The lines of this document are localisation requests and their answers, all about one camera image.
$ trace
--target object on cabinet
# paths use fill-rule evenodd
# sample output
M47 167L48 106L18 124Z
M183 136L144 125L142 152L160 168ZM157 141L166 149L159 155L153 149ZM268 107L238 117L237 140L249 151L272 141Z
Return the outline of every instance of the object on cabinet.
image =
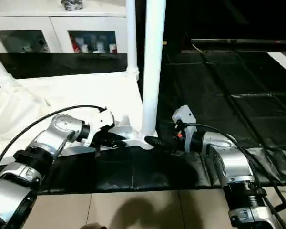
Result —
M50 53L51 52L47 43L43 39L39 40L39 45L42 46L42 49L40 52L43 52L43 53Z
M89 50L88 50L88 46L86 44L84 44L82 47L81 47L81 51L82 53L88 53Z
M33 52L32 46L30 43L26 43L24 44L24 46L22 47L23 52Z
M99 51L99 53L105 53L105 48L104 48L103 42L97 42L96 46L97 46L97 51Z
M91 39L91 49L92 51L94 50L97 50L97 46L96 46L96 43L97 43L97 35L91 35L90 36L90 39Z
M75 37L76 43L82 47L85 44L84 38L83 37Z
M71 43L72 43L72 47L75 53L80 53L81 49L78 46L78 44L76 43L75 39L72 37L72 35L70 35L70 39L71 39Z
M82 9L82 0L61 0L66 11L74 11Z
M118 50L117 50L117 48L116 48L116 44L110 44L110 45L109 45L109 51L110 51L110 53L117 54L117 53L118 53Z

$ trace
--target bottle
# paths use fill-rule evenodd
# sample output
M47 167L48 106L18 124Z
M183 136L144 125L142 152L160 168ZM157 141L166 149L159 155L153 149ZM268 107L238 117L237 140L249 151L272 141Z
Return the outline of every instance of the bottle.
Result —
M82 50L82 53L88 53L88 45L84 44L84 45L81 47L81 50Z
M91 49L92 49L92 51L97 50L97 46L96 46L97 36L96 35L91 35L90 36L90 41L91 41Z
M117 53L118 53L118 50L117 50L117 48L116 48L116 44L110 44L110 45L109 45L109 51L110 51L110 53L117 54Z
M105 48L104 48L103 42L97 42L96 46L97 46L97 51L99 51L99 53L105 53Z
M71 43L72 43L72 47L73 47L74 53L81 53L81 49L78 46L78 44L76 43L76 41L74 40L72 35L70 35L70 39L71 39Z

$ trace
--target white tube connector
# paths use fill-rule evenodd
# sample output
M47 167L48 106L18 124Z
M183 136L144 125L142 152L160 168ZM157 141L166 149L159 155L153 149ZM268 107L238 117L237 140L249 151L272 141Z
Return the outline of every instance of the white tube connector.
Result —
M156 128L166 0L147 0L142 134Z
M12 77L10 73L7 72L5 67L0 61L0 87L3 86L14 86L17 85L16 80Z
M135 18L135 0L126 0L127 18L127 73L139 79L139 68L137 65L137 33Z

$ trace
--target black cable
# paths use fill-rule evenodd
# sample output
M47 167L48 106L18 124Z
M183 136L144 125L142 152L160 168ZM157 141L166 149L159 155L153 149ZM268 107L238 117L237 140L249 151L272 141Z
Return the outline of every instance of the black cable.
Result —
M7 146L4 148L4 150L2 151L2 153L0 154L0 163L4 157L4 155L6 154L6 152L8 151L8 149L11 147L12 144L14 144L14 142L20 138L25 132L27 132L29 129L31 129L33 126L35 126L36 124L40 123L41 121L53 116L53 115L56 115L56 114L59 114L61 112L64 112L64 111L68 111L68 110L72 110L72 109L76 109L76 108L84 108L84 107L88 107L88 108L95 108L95 109L98 109L100 112L106 110L105 108L102 108L102 107L99 107L99 106L94 106L94 105L77 105L77 106L70 106L70 107L66 107L66 108L63 108L63 109L60 109L58 111L54 111L50 114L47 114L45 115L44 117L41 117L40 119L36 120L35 122L33 122L32 124L30 124L29 126L27 126L26 128L24 128L19 134L17 134L8 144Z
M251 169L252 169L252 173L256 179L256 182L257 182L257 185L259 187L262 187L262 184L259 180L259 177L257 175L257 172L255 171L255 168L253 166L253 163L252 161L254 161L255 163L257 163L257 165L260 167L260 169L263 170L263 172L265 173L265 175L267 176L267 178L269 179L271 185L273 185L273 187L275 188L275 190L277 191L277 193L280 197L280 199L282 200L282 202L284 203L285 207L286 207L286 200L285 198L283 197L281 191L278 189L277 185L275 184L275 182L273 181L273 179L271 178L271 176L269 175L269 173L267 172L267 170L264 168L264 166L251 154L249 153L247 150L245 150L244 148L242 148L230 135L222 132L221 130L217 129L217 128L214 128L212 126L209 126L209 125L204 125L204 124L197 124L197 123L185 123L184 124L185 127L187 126L198 126L198 127L203 127L203 128L206 128L206 129L209 129L209 130L212 130L212 131L215 131L217 133L220 133L221 135L223 135L224 137L228 138L245 156L246 158L248 159L248 161L251 163ZM283 220L282 218L279 216L279 214L274 210L274 207L271 205L271 203L269 202L269 200L267 199L267 197L264 198L266 204L269 206L270 210L272 211L272 214L274 214L274 216L277 218L277 220L279 221L279 223L281 224L281 226L283 228L286 228L285 224L282 224Z

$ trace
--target white frame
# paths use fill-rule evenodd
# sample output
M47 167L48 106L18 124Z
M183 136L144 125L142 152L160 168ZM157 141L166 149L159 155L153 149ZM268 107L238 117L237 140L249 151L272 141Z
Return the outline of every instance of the white frame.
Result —
M63 53L74 53L68 31L114 31L118 53L127 53L125 17L50 17Z
M0 17L0 30L41 30L50 52L61 52L49 17ZM0 53L6 52L0 40Z

